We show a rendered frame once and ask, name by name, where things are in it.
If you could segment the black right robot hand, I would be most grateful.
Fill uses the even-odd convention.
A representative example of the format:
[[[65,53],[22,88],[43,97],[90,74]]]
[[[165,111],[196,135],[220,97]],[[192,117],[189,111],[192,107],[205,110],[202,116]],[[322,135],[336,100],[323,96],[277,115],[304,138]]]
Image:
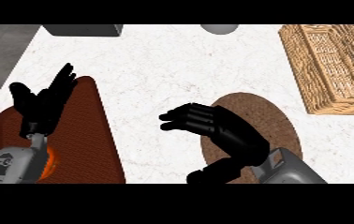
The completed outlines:
[[[229,154],[202,170],[187,175],[189,184],[227,184],[241,177],[241,170],[260,166],[270,154],[270,143],[252,125],[224,107],[187,103],[159,115],[161,130],[189,131],[210,137]]]

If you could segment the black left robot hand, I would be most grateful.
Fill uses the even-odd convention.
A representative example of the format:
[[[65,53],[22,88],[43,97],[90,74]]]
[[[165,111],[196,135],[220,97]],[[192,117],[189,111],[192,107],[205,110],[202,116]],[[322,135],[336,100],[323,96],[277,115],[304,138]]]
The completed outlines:
[[[22,115],[19,136],[28,139],[35,133],[49,136],[55,130],[66,101],[77,87],[74,66],[66,64],[47,88],[35,94],[22,82],[9,86],[13,107]]]

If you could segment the brown round placemat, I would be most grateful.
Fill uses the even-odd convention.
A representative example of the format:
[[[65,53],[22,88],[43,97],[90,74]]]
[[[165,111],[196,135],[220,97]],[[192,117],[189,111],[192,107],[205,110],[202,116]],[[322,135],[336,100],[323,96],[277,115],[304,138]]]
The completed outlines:
[[[252,125],[270,143],[271,150],[283,147],[302,159],[300,136],[285,113],[264,97],[251,93],[232,93],[218,98],[211,106],[221,106],[235,112]],[[230,157],[212,144],[210,137],[201,137],[202,155],[210,165],[223,157]],[[241,170],[241,177],[227,184],[257,184],[252,168]]]

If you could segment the red-brown placemat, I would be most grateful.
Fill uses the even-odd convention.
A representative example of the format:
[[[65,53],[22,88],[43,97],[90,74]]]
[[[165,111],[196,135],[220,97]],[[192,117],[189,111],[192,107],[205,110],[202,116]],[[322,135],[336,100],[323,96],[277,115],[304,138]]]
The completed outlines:
[[[22,115],[12,106],[0,112],[0,150],[30,147],[31,137],[19,136]],[[66,101],[47,146],[59,154],[55,173],[37,182],[123,183],[123,165],[114,144],[94,80],[77,77],[77,87]]]

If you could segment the orange croissant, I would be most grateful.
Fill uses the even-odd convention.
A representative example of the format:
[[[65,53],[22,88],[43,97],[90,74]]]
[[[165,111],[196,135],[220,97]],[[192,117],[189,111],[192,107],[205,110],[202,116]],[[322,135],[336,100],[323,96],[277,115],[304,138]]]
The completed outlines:
[[[47,146],[47,162],[40,176],[41,180],[44,180],[55,173],[58,164],[59,164],[58,151],[52,146]]]

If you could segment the wicker basket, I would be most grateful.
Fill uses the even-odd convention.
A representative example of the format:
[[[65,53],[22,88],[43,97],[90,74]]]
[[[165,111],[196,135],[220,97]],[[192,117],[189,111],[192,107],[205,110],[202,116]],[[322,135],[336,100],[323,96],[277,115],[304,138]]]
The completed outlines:
[[[354,24],[285,24],[279,36],[307,112],[354,115]]]

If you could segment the dark grey box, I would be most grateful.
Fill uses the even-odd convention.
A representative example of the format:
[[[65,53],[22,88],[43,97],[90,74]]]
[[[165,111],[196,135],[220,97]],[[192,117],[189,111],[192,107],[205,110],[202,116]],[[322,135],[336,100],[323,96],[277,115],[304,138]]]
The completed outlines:
[[[59,37],[118,37],[121,24],[44,24],[43,27]]]

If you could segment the grey round object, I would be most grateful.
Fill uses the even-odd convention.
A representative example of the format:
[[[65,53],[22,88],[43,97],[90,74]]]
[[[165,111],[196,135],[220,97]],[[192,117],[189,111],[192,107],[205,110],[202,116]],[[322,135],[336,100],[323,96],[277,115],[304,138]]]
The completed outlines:
[[[201,27],[214,35],[227,35],[236,30],[238,24],[202,24]]]

